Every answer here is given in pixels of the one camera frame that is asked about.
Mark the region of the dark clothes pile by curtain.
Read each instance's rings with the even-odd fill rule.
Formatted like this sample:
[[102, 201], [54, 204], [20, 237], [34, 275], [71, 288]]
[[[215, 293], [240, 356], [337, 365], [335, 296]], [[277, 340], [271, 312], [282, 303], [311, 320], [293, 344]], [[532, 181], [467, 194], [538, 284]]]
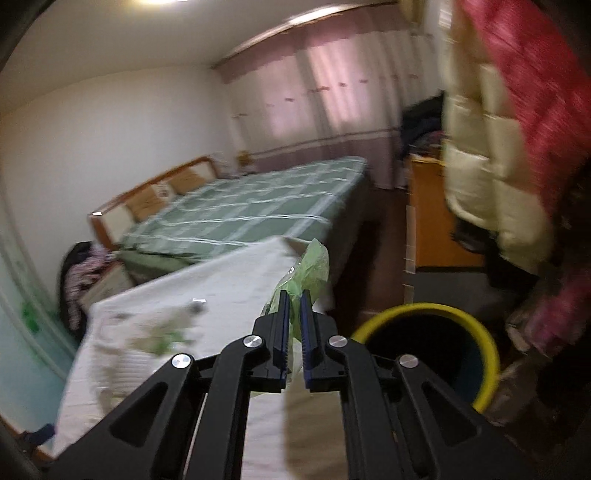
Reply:
[[442, 130], [444, 92], [403, 111], [400, 127], [401, 157], [405, 159], [423, 136]]

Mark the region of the pink white curtain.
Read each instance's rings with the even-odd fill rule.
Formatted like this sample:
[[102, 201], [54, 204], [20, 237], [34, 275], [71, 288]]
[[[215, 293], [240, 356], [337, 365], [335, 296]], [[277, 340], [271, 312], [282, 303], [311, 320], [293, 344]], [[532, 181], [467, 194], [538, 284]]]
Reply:
[[215, 71], [256, 171], [359, 156], [383, 189], [402, 176], [404, 113], [441, 91], [436, 35], [396, 3], [291, 26]]

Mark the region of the pile of clothes on nightstand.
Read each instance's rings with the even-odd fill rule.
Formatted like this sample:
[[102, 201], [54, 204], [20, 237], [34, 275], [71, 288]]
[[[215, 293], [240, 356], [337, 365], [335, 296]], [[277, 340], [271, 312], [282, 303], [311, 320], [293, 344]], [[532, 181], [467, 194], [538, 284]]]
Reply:
[[76, 243], [63, 259], [58, 282], [59, 317], [74, 337], [82, 337], [87, 315], [81, 297], [115, 262], [115, 254], [92, 241]]

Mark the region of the wooden bed headboard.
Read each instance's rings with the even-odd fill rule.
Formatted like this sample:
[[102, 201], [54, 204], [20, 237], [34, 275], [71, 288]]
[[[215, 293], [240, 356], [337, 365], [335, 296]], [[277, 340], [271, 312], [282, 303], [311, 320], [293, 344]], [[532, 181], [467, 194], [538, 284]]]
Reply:
[[162, 213], [178, 195], [218, 179], [221, 170], [211, 157], [201, 156], [176, 166], [107, 201], [88, 215], [96, 240], [106, 249], [119, 249], [134, 226]]

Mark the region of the pink fuzzy garment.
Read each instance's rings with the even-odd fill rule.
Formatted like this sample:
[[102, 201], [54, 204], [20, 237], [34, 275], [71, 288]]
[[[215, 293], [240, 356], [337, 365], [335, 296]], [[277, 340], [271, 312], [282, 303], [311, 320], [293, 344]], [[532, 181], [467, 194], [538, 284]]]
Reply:
[[544, 288], [510, 331], [552, 357], [590, 324], [590, 76], [537, 1], [465, 1], [509, 90], [535, 191], [553, 223]]

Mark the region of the cream puffer jacket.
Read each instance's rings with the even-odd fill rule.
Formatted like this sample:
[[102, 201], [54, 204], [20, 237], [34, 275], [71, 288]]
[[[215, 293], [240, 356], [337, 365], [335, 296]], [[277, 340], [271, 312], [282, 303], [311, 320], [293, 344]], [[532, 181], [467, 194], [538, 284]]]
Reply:
[[535, 274], [550, 252], [551, 226], [509, 92], [460, 2], [443, 2], [439, 23], [446, 202], [495, 237], [502, 258]]

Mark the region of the brown pillow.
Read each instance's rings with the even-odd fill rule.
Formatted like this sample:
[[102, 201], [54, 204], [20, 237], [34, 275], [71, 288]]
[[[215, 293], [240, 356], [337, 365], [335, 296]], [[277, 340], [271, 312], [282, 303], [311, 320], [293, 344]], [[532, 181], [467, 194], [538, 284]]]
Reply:
[[167, 181], [177, 195], [186, 195], [187, 193], [204, 186], [207, 182], [207, 179], [195, 173], [190, 168], [178, 171]]
[[134, 220], [140, 223], [165, 208], [167, 200], [154, 185], [150, 185], [131, 195], [125, 201], [125, 206], [130, 210]]

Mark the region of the bed with green plaid quilt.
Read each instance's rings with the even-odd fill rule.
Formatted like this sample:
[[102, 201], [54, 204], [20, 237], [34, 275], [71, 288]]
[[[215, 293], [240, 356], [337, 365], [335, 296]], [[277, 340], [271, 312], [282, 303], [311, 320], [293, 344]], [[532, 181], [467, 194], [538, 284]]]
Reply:
[[123, 235], [118, 259], [141, 284], [273, 236], [317, 239], [338, 280], [368, 206], [369, 164], [342, 157], [218, 179], [179, 196]]

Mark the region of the white dotted table cloth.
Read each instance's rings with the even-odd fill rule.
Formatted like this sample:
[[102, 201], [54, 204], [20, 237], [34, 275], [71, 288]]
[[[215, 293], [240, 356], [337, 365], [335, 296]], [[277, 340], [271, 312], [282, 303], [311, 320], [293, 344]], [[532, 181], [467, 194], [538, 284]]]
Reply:
[[[196, 359], [252, 332], [304, 241], [270, 237], [94, 304], [69, 373], [52, 452], [61, 454], [176, 353]], [[281, 394], [249, 404], [244, 479], [345, 479], [346, 447], [335, 393], [304, 387], [301, 344], [290, 346]]]

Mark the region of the orange wooden desk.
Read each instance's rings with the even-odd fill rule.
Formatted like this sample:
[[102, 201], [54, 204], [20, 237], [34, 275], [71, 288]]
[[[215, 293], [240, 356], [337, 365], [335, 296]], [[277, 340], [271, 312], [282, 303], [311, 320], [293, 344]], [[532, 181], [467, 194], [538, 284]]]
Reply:
[[443, 163], [432, 157], [410, 156], [406, 167], [407, 271], [481, 269], [484, 257], [453, 239], [455, 217], [445, 200]]

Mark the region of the yellow tissue box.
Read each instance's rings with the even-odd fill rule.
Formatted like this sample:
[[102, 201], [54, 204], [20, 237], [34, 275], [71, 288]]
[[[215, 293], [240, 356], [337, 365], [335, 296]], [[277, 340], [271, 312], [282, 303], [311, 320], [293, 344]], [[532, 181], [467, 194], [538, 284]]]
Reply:
[[238, 165], [242, 168], [252, 165], [252, 157], [250, 157], [247, 151], [240, 151], [236, 156], [236, 161], [238, 161]]

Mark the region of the left brown pillow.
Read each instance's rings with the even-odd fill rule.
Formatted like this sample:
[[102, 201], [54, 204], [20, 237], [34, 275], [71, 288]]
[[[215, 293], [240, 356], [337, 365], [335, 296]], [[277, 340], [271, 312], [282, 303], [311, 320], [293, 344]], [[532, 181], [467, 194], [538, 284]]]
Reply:
[[125, 206], [130, 210], [134, 220], [140, 223], [165, 208], [167, 200], [154, 185], [150, 185], [131, 195], [125, 201]]

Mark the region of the white crumpled tissue paper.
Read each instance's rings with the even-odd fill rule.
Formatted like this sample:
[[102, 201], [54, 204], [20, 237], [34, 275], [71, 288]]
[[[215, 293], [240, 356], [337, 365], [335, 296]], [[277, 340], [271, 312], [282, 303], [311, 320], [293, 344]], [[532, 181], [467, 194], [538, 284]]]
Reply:
[[194, 341], [187, 331], [206, 310], [204, 299], [145, 313], [115, 313], [95, 338], [91, 379], [99, 405], [110, 412], [174, 355]]

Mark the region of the yellow rimmed black trash bin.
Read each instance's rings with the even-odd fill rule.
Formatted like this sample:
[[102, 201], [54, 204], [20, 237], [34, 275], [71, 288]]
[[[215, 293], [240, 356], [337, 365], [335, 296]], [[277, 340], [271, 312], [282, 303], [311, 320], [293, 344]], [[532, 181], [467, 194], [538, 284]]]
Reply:
[[444, 304], [410, 303], [387, 309], [352, 335], [370, 353], [425, 363], [480, 413], [491, 405], [501, 361], [491, 333], [472, 315]]

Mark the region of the right brown pillow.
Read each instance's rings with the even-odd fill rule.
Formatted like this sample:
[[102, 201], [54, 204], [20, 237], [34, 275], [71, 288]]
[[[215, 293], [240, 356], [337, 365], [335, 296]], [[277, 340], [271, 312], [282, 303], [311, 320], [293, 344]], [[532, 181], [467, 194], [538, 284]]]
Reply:
[[207, 179], [195, 173], [190, 168], [178, 171], [167, 181], [177, 195], [186, 195], [187, 193], [204, 186], [207, 182]]

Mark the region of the glass sliding wardrobe door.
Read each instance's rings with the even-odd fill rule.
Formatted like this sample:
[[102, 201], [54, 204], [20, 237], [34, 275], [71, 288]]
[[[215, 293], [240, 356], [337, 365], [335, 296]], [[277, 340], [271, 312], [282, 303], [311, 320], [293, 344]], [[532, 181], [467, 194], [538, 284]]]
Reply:
[[1, 201], [1, 417], [17, 431], [56, 422], [76, 353]]

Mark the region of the white bedside nightstand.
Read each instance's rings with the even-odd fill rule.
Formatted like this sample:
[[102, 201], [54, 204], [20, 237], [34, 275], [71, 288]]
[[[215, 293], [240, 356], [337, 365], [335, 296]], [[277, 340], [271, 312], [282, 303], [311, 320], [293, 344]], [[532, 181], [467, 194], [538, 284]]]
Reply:
[[134, 287], [130, 275], [120, 262], [114, 262], [79, 298], [79, 305], [88, 314], [93, 304]]

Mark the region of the green plastic bag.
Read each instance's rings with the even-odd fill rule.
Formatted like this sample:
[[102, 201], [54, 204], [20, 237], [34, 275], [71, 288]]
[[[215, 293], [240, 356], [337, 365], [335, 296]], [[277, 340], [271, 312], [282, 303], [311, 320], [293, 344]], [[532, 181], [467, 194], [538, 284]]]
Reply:
[[290, 298], [290, 340], [288, 341], [288, 367], [293, 373], [303, 368], [301, 360], [301, 295], [308, 291], [311, 304], [315, 304], [327, 292], [329, 284], [329, 251], [318, 239], [305, 246], [304, 253], [287, 270], [276, 284], [270, 301], [263, 307], [263, 314], [279, 310], [280, 292], [286, 291]]

